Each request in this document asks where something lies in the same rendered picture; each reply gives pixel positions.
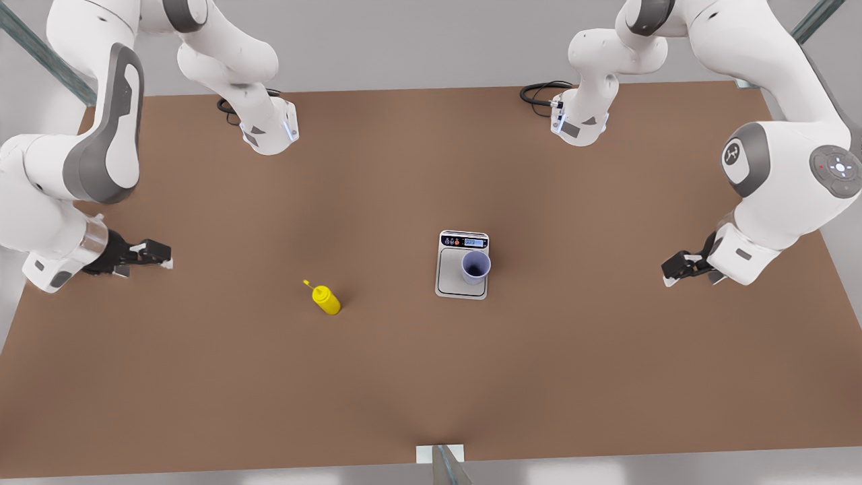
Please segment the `silver frame post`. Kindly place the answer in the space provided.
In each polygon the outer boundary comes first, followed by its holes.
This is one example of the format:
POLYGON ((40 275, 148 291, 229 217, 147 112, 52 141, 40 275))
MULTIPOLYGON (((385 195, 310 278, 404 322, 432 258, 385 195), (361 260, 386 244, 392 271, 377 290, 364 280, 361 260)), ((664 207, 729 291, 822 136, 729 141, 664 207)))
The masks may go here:
POLYGON ((86 106, 96 106, 96 93, 60 58, 51 46, 41 40, 16 13, 0 0, 0 30, 6 31, 35 61, 46 68, 86 106))
MULTIPOLYGON (((792 3, 807 2, 809 0, 765 0, 770 9, 778 16, 779 9, 792 3)), ((801 16, 789 34, 801 47, 801 51, 808 53, 805 44, 828 21, 847 0, 811 0, 813 5, 807 7, 806 13, 801 16)))
POLYGON ((433 485, 474 485, 464 470, 465 449, 462 444, 416 446, 416 463, 430 463, 433 485))

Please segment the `yellow sauce bottle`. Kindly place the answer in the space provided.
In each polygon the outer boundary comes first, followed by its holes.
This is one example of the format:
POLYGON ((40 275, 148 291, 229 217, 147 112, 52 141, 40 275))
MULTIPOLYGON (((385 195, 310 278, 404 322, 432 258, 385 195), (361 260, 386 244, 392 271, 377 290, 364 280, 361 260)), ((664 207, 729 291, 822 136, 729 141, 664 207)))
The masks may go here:
POLYGON ((337 315, 341 311, 341 301, 335 297, 330 288, 312 285, 308 280, 304 280, 304 285, 311 289, 312 300, 324 313, 337 315))

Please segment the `lavender cup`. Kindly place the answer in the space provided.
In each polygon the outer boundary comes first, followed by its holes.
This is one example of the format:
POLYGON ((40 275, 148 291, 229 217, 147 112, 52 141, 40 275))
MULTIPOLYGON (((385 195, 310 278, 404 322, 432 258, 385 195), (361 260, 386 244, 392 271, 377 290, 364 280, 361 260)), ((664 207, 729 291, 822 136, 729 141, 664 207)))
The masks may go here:
POLYGON ((469 285, 478 285, 486 281, 492 268, 489 255, 483 251, 466 251, 461 259, 463 279, 469 285))

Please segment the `grey digital kitchen scale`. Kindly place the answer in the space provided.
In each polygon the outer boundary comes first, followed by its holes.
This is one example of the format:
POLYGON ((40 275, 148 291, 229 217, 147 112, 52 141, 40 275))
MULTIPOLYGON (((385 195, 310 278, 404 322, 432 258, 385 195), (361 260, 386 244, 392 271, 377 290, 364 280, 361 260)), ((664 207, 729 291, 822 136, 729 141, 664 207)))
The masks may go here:
POLYGON ((444 230, 439 236, 435 294, 440 297, 484 300, 488 293, 488 277, 483 283, 469 285, 461 272, 461 259, 466 251, 489 252, 490 237, 481 232, 444 230))

